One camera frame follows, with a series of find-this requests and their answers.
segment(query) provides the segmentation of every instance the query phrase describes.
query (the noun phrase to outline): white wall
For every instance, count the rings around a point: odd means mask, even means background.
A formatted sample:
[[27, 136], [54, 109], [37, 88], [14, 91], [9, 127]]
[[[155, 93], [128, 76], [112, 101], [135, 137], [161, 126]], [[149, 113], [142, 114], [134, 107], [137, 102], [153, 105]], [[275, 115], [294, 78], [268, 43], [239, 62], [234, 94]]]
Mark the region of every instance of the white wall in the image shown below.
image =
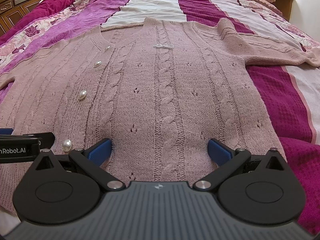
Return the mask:
[[320, 0], [294, 0], [289, 22], [320, 42]]

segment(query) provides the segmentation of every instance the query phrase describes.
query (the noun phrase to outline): white stripe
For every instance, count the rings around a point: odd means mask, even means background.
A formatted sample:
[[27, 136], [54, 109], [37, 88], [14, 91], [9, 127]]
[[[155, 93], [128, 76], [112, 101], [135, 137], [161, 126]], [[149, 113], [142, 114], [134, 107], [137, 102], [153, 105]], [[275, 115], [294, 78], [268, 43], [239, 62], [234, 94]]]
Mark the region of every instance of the white stripe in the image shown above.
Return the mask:
[[180, 9], [178, 0], [130, 0], [120, 11], [111, 16], [102, 27], [141, 23], [145, 17], [158, 20], [186, 22], [187, 16]]
[[255, 34], [274, 38], [283, 41], [297, 49], [301, 50], [298, 41], [290, 37], [288, 34], [279, 30], [274, 24], [264, 20], [258, 13], [254, 13], [249, 8], [239, 6], [237, 0], [210, 0], [217, 5], [222, 11], [226, 12], [228, 16], [237, 19], [239, 22], [247, 25]]
[[316, 130], [316, 144], [320, 145], [320, 70], [308, 64], [285, 66], [295, 77], [297, 86], [303, 94], [311, 112], [311, 122]]

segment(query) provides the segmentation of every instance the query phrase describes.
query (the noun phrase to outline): blue gripper pad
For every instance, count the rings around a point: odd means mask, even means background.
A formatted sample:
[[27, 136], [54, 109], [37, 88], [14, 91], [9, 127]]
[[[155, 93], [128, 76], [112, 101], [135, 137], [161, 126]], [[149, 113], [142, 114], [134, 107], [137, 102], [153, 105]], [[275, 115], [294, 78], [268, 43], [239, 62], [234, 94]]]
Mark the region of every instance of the blue gripper pad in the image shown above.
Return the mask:
[[12, 128], [0, 128], [0, 134], [11, 135], [12, 133]]
[[87, 149], [86, 156], [97, 166], [100, 166], [111, 155], [112, 144], [110, 139], [104, 139]]
[[212, 139], [208, 142], [208, 154], [211, 160], [221, 166], [232, 159], [232, 153]]

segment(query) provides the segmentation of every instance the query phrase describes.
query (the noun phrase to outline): pearl button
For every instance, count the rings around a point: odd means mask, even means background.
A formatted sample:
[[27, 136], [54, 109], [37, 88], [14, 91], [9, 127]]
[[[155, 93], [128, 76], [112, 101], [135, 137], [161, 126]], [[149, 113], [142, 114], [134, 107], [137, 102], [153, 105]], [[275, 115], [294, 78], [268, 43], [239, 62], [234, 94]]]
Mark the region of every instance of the pearl button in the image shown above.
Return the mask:
[[87, 96], [87, 90], [81, 90], [80, 93], [79, 93], [79, 100], [82, 100], [84, 99], [85, 97]]
[[72, 142], [70, 139], [66, 139], [64, 140], [63, 144], [62, 144], [62, 151], [64, 152], [69, 152], [72, 148]]
[[98, 66], [100, 66], [100, 65], [101, 65], [101, 63], [102, 63], [102, 61], [97, 61], [97, 62], [94, 64], [94, 67], [98, 67]]

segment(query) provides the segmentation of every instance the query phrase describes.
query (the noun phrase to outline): pink knit cardigan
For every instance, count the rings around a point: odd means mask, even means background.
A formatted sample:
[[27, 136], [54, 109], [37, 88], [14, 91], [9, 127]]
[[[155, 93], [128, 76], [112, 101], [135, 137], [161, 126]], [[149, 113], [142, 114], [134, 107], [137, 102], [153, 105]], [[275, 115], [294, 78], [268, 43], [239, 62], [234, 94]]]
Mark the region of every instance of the pink knit cardigan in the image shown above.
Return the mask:
[[[103, 168], [125, 183], [193, 183], [216, 168], [210, 138], [283, 154], [245, 65], [303, 62], [320, 66], [319, 50], [237, 33], [225, 18], [216, 27], [152, 18], [103, 32], [97, 26], [0, 76], [0, 88], [14, 81], [0, 105], [0, 127], [52, 131], [57, 154], [66, 138], [83, 148], [111, 138]], [[12, 212], [12, 193], [29, 165], [0, 164], [0, 205]]]

